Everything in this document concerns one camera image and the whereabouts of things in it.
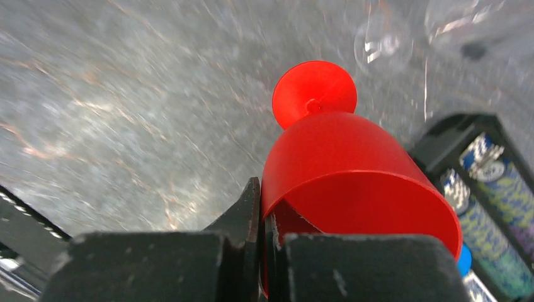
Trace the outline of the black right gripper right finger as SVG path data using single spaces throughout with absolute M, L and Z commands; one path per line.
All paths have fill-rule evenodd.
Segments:
M 425 235 L 290 233 L 265 221 L 270 301 L 468 301 L 455 259 Z

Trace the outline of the clear wine glass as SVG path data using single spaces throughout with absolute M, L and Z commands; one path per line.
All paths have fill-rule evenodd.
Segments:
M 533 58 L 533 1 L 428 1 L 406 19 L 369 11 L 355 35 L 356 63 L 366 73 L 396 73 L 419 38 L 454 59 L 525 61 Z

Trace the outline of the red wine glass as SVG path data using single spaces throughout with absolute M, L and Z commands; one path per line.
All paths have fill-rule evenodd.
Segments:
M 425 235 L 455 259 L 462 231 L 445 197 L 386 130 L 355 113 L 357 90 L 342 67 L 303 62 L 278 81 L 273 114 L 282 127 L 261 180 L 264 221 L 278 244 L 290 233 Z

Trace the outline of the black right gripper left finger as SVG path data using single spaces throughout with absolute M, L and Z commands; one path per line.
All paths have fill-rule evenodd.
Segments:
M 191 232 L 94 232 L 74 237 L 41 301 L 257 301 L 260 185 Z

